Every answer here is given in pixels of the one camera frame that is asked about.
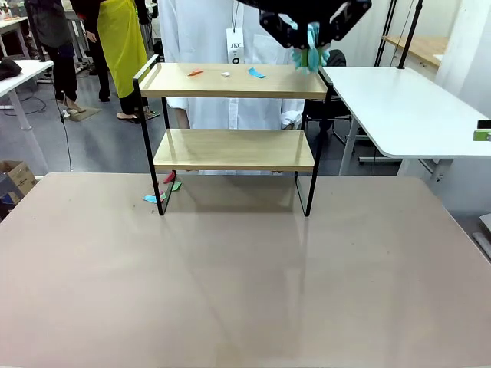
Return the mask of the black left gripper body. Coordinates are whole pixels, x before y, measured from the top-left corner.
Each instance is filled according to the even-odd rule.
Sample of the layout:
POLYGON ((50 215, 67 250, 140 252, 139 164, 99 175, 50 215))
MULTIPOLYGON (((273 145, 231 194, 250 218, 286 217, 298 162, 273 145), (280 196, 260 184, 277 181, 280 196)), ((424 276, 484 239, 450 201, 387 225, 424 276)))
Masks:
POLYGON ((345 3, 340 0, 240 0, 241 3, 260 11, 287 15, 300 23, 329 20, 345 3))

